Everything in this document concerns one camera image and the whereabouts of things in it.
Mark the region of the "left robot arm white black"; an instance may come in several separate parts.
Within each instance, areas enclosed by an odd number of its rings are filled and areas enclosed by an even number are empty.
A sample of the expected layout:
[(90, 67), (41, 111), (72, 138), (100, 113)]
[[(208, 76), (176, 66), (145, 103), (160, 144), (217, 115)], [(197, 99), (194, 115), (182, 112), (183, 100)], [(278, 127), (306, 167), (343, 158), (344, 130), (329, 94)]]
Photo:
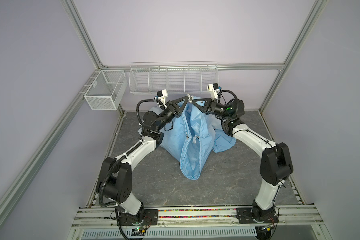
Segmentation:
[[(174, 118), (182, 116), (189, 99), (190, 97), (185, 96), (165, 103), (159, 99), (138, 102), (136, 114), (142, 127), (140, 139), (116, 158), (107, 157), (103, 160), (96, 185), (100, 207), (114, 206), (116, 213), (125, 214), (132, 222), (143, 221), (144, 204), (132, 193), (133, 170), (148, 154), (160, 146), (165, 135), (161, 130)], [(157, 103), (162, 111), (159, 114), (148, 111), (141, 118), (140, 105), (149, 102)]]

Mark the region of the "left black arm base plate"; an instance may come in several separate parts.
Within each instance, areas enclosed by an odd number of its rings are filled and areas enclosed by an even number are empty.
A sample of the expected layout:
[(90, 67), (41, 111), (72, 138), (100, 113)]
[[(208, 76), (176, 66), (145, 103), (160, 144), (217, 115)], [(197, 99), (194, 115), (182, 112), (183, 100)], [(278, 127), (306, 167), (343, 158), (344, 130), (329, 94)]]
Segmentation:
[(156, 226), (159, 219), (158, 209), (144, 209), (137, 213), (137, 215), (131, 215), (128, 213), (119, 213), (118, 221), (121, 226)]

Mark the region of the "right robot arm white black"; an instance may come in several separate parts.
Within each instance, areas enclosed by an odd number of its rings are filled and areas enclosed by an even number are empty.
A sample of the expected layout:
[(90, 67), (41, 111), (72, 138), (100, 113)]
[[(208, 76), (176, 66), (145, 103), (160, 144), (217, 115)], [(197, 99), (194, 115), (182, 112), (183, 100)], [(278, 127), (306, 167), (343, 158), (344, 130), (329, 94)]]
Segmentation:
[(231, 100), (222, 104), (220, 97), (224, 90), (211, 91), (211, 98), (192, 99), (190, 102), (206, 115), (213, 115), (221, 121), (222, 130), (230, 137), (247, 145), (261, 158), (260, 175), (262, 183), (253, 200), (249, 213), (239, 213), (238, 217), (246, 216), (256, 223), (270, 220), (276, 224), (279, 214), (276, 212), (275, 200), (285, 181), (293, 173), (289, 147), (285, 143), (273, 142), (251, 130), (242, 120), (245, 113), (244, 102), (232, 91)]

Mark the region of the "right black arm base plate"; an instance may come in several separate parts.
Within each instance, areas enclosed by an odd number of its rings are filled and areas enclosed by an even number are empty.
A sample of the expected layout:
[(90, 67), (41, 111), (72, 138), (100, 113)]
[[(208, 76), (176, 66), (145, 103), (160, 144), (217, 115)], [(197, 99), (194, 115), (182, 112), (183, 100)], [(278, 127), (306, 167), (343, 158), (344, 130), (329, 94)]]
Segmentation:
[(257, 207), (236, 208), (236, 218), (240, 224), (276, 224), (279, 222), (275, 207), (262, 210)]

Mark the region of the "light blue jacket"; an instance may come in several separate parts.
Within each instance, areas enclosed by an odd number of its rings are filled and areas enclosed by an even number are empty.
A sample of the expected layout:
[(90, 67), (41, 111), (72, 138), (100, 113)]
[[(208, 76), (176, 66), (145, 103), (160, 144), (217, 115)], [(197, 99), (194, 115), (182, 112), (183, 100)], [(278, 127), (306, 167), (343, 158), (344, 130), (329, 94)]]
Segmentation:
[[(158, 105), (149, 111), (159, 114)], [(183, 175), (197, 180), (211, 152), (219, 153), (232, 148), (236, 139), (224, 133), (220, 122), (203, 114), (190, 101), (182, 116), (174, 118), (161, 130), (165, 135), (160, 147), (180, 163)]]

